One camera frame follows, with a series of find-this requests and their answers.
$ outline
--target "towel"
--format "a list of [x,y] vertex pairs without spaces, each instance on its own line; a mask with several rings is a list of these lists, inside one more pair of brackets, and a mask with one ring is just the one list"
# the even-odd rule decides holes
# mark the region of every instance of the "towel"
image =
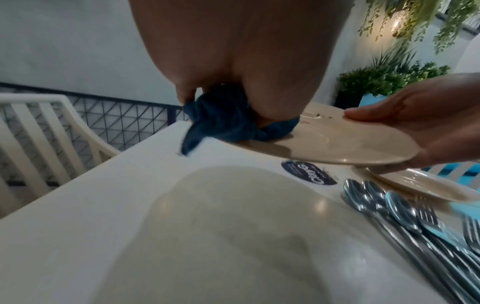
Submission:
[[288,135],[300,121],[298,117],[259,129],[247,95],[238,85],[217,86],[197,101],[186,103],[183,110],[193,121],[181,145],[183,155],[193,151],[205,137],[230,142],[279,139]]

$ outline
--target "beige plate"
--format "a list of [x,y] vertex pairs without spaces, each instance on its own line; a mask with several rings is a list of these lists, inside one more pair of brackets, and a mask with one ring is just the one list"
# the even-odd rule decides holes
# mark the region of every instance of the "beige plate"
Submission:
[[416,192],[453,202],[480,201],[480,193],[449,179],[439,177],[421,170],[408,169],[384,175],[373,174],[378,179],[392,186],[399,186],[407,192]]
[[281,158],[345,165],[399,163],[419,151],[412,138],[394,128],[354,122],[344,118],[343,110],[321,104],[307,108],[298,126],[282,139],[237,144]]

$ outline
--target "white chair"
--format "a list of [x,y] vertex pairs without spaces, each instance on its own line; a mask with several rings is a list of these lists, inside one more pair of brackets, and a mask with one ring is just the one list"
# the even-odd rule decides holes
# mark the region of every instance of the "white chair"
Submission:
[[[446,169],[449,165],[450,164],[433,166],[428,172],[431,174],[439,175],[442,170]],[[474,166],[478,165],[478,163],[474,162],[461,163],[458,167],[456,167],[450,173],[443,177],[454,182],[465,184],[472,189],[478,190],[480,188],[480,174],[477,174],[476,176],[471,176],[466,181],[461,180],[467,172],[469,172]]]
[[[0,94],[0,110],[0,150],[4,153],[6,160],[14,165],[35,198],[47,194],[50,188],[32,163],[29,152],[16,138],[12,130],[12,120],[23,128],[28,139],[33,143],[36,153],[41,156],[59,185],[87,171],[72,144],[72,138],[69,138],[66,132],[66,125],[88,142],[95,166],[120,154],[119,150],[105,143],[85,124],[64,95]],[[49,141],[46,137],[39,124],[40,120],[44,122],[42,124],[44,129],[51,130],[57,147],[66,156],[66,160],[59,159],[58,149],[56,151],[52,145],[52,139]],[[72,168],[70,172],[67,171],[66,163],[69,164],[69,168]],[[22,206],[18,197],[0,176],[0,217]]]

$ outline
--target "white table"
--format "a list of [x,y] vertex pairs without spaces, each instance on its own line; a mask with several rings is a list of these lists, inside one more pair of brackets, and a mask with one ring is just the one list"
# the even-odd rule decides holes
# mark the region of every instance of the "white table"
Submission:
[[443,303],[336,186],[178,122],[0,221],[8,303]]

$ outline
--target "logo sticker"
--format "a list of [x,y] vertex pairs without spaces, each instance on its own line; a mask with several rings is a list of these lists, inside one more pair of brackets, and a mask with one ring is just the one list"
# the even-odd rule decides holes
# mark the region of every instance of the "logo sticker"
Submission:
[[286,160],[281,163],[281,166],[291,175],[301,178],[302,180],[306,180],[307,182],[324,186],[332,186],[337,184],[337,181],[334,178],[310,163]]

